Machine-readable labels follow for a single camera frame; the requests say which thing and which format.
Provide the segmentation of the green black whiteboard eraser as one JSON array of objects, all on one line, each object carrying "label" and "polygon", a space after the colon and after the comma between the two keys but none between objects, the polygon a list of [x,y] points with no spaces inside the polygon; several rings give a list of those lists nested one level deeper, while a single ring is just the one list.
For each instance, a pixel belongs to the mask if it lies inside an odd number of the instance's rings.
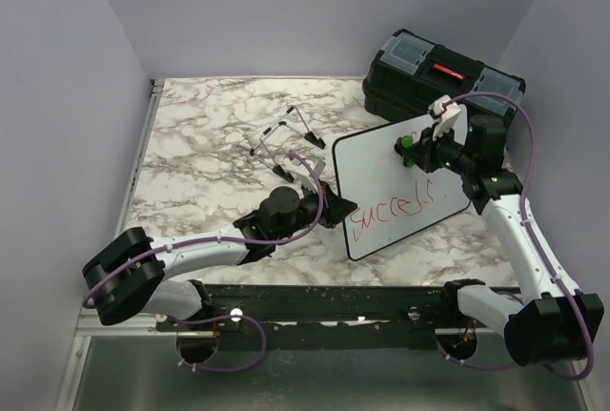
[{"label": "green black whiteboard eraser", "polygon": [[406,168],[412,168],[416,165],[415,161],[410,157],[410,150],[414,146],[414,138],[407,134],[399,137],[395,143],[395,151],[402,158],[402,164]]}]

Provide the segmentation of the white whiteboard with red writing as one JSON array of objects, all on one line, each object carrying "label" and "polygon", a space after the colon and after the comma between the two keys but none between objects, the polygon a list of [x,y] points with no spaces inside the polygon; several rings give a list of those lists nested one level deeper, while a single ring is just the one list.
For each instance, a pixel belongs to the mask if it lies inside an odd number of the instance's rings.
[{"label": "white whiteboard with red writing", "polygon": [[343,221],[349,259],[367,257],[469,207],[458,175],[408,168],[395,151],[399,138],[417,141],[432,125],[423,115],[345,135],[333,144],[337,191],[357,204]]}]

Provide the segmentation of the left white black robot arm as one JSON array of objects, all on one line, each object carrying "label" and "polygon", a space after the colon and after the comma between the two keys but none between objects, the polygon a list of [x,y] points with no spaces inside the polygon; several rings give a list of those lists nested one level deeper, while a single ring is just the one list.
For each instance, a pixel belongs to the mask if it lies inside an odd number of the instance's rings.
[{"label": "left white black robot arm", "polygon": [[209,296],[202,285],[177,283],[175,277],[259,261],[317,225],[334,228],[356,209],[355,202],[336,195],[327,183],[302,193],[282,186],[249,214],[208,233],[152,237],[132,227],[83,267],[88,287],[83,305],[95,310],[104,326],[148,313],[202,329],[212,315]]}]

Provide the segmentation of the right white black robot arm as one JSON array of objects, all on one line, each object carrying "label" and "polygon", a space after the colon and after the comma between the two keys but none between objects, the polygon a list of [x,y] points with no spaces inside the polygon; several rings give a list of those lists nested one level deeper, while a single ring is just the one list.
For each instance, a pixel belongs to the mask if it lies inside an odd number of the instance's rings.
[{"label": "right white black robot arm", "polygon": [[501,335],[519,366],[583,360],[577,375],[586,377],[594,363],[593,341],[604,307],[596,294],[584,293],[559,265],[543,237],[519,177],[503,168],[506,129],[501,118],[475,115],[464,143],[441,121],[419,138],[405,135],[395,150],[406,167],[431,174],[458,175],[462,191],[494,232],[518,281],[514,301],[476,279],[447,284],[448,298],[438,304],[440,319],[458,327],[475,319]]}]

